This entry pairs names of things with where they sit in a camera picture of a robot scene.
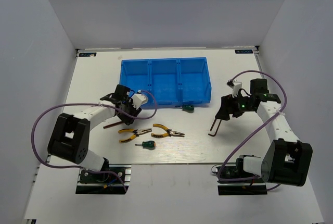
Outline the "brown hex key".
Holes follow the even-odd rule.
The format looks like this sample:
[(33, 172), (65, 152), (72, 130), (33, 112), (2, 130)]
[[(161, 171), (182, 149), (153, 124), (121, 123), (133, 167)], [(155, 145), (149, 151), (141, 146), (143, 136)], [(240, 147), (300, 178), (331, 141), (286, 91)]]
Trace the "brown hex key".
[(211, 125), (211, 128), (209, 130), (209, 133), (208, 133), (209, 136), (215, 137), (217, 135), (221, 121), (222, 121), (221, 119), (217, 119), (217, 118), (214, 119), (214, 121)]
[(118, 125), (121, 125), (121, 124), (123, 124), (122, 121), (115, 122), (115, 123), (112, 123), (112, 124), (109, 124), (109, 125), (105, 125), (105, 126), (103, 126), (103, 129), (112, 128), (112, 127), (115, 127), (115, 126), (118, 126)]

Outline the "green stubby screwdriver front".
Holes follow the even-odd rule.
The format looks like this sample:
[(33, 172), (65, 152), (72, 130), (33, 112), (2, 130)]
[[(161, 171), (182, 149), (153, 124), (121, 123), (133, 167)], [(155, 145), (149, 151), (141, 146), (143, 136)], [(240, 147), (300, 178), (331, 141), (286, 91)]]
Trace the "green stubby screwdriver front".
[(145, 141), (142, 143), (136, 143), (135, 146), (140, 146), (145, 149), (153, 150), (156, 147), (155, 141)]

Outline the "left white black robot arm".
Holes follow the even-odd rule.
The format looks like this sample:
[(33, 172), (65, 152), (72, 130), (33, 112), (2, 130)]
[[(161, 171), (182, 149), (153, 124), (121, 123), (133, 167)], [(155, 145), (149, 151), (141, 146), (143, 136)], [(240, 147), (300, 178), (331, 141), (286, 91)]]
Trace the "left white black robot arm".
[(47, 147), (48, 153), (92, 170), (92, 176), (99, 182), (106, 181), (110, 176), (109, 162), (89, 150), (90, 131), (115, 116), (131, 125), (148, 97), (142, 93), (130, 95), (130, 92), (130, 88), (118, 84), (116, 90), (101, 97), (96, 106), (73, 115), (60, 114)]

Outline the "yellow pliers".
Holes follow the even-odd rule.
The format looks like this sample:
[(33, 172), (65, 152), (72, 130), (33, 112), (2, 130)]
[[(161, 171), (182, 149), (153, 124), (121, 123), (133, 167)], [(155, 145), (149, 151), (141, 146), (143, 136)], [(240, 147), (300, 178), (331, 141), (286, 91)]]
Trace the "yellow pliers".
[(151, 136), (153, 138), (161, 139), (161, 138), (166, 138), (166, 137), (171, 137), (171, 136), (177, 136), (177, 137), (184, 137), (185, 136), (184, 133), (174, 131), (174, 130), (169, 129), (168, 127), (166, 127), (164, 125), (161, 125), (161, 124), (158, 124), (158, 123), (154, 123), (152, 126), (154, 128), (160, 128), (160, 129), (165, 131), (165, 133), (163, 133), (163, 134), (152, 133)]
[(137, 138), (138, 136), (142, 135), (142, 134), (146, 134), (152, 131), (152, 128), (147, 128), (147, 129), (121, 129), (118, 131), (118, 134), (121, 133), (132, 133), (132, 135), (129, 138), (126, 139), (121, 139), (119, 140), (119, 143), (127, 143), (130, 142), (132, 140), (134, 140), (135, 138)]

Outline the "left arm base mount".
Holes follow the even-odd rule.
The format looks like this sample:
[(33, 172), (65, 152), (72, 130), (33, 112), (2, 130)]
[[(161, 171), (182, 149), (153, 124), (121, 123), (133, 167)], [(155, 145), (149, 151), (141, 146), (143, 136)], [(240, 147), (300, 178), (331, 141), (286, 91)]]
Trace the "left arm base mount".
[(75, 193), (78, 195), (125, 195), (126, 191), (118, 177), (121, 178), (127, 190), (131, 179), (131, 165), (114, 165), (109, 166), (109, 169), (117, 176), (111, 173), (95, 174), (81, 169)]

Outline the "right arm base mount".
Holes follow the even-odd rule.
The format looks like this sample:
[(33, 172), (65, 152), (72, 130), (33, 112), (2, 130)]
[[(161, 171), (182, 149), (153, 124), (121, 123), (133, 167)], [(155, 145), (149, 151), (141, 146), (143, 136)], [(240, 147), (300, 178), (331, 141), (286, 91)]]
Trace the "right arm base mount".
[(267, 187), (261, 178), (262, 158), (240, 155), (225, 166), (214, 165), (211, 173), (217, 177), (219, 196), (266, 195)]

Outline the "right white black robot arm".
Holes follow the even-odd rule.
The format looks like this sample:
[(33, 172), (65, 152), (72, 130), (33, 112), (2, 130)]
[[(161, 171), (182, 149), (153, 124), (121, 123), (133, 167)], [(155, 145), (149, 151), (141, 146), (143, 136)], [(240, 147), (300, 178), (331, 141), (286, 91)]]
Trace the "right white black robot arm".
[(267, 80), (250, 81), (250, 93), (243, 96), (241, 82), (229, 80), (232, 93), (221, 98), (221, 107), (216, 114), (219, 121), (237, 118), (245, 112), (255, 112), (263, 122), (271, 142), (264, 157), (241, 155), (234, 170), (223, 163), (217, 171), (219, 182), (246, 182), (262, 179), (264, 182), (303, 186), (306, 182), (313, 149), (301, 142), (292, 131), (283, 114), (278, 95), (269, 92)]

